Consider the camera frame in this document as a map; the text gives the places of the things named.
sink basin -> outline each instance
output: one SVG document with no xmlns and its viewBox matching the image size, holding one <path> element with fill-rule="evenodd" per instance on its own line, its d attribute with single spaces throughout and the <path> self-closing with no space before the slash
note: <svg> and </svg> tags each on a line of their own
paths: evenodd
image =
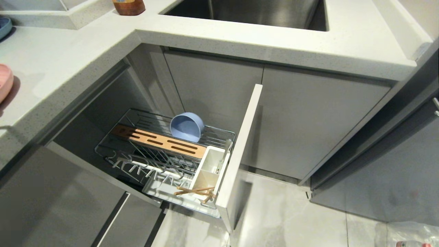
<svg viewBox="0 0 439 247">
<path fill-rule="evenodd" d="M 324 0 L 183 0 L 165 15 L 328 30 Z"/>
</svg>

wooden cutting board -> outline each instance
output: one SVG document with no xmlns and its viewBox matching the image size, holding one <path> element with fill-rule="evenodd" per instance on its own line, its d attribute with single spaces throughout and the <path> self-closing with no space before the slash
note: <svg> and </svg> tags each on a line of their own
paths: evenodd
<svg viewBox="0 0 439 247">
<path fill-rule="evenodd" d="M 191 142 L 185 142 L 156 133 L 128 127 L 118 124 L 111 133 L 122 138 L 127 138 L 139 144 L 151 145 L 161 149 L 166 149 L 175 153 L 201 159 L 206 152 L 206 147 Z"/>
</svg>

bottle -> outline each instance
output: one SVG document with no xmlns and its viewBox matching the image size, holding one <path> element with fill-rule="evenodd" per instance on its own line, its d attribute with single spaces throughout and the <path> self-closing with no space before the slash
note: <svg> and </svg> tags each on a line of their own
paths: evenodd
<svg viewBox="0 0 439 247">
<path fill-rule="evenodd" d="M 119 15 L 140 15 L 145 11 L 143 0 L 113 0 Z"/>
<path fill-rule="evenodd" d="M 396 243 L 396 247 L 432 247 L 432 245 L 418 241 L 399 241 Z"/>
</svg>

metal dish rack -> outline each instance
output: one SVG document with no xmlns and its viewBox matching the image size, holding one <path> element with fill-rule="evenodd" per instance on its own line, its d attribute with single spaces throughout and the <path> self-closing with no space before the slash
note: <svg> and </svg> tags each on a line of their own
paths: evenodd
<svg viewBox="0 0 439 247">
<path fill-rule="evenodd" d="M 172 137 L 169 129 L 171 120 L 171 117 L 139 109 L 128 109 L 113 128 L 118 124 L 123 124 Z M 234 143 L 235 133 L 205 126 L 197 144 L 224 149 L 227 139 Z M 109 162 L 113 168 L 121 169 L 144 186 L 150 179 L 154 179 L 159 181 L 160 185 L 167 183 L 172 186 L 188 188 L 201 161 L 201 159 L 154 146 L 140 145 L 115 136 L 111 134 L 111 131 L 99 142 L 94 151 Z"/>
</svg>

quartz countertop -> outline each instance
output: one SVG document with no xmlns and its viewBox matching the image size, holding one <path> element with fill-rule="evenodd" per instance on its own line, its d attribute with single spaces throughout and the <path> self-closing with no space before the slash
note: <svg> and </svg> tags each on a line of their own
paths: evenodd
<svg viewBox="0 0 439 247">
<path fill-rule="evenodd" d="M 16 76 L 0 105 L 0 169 L 140 43 L 401 81 L 416 68 L 372 0 L 326 0 L 328 32 L 159 15 L 181 0 L 144 0 L 80 30 L 16 27 L 0 62 Z"/>
</svg>

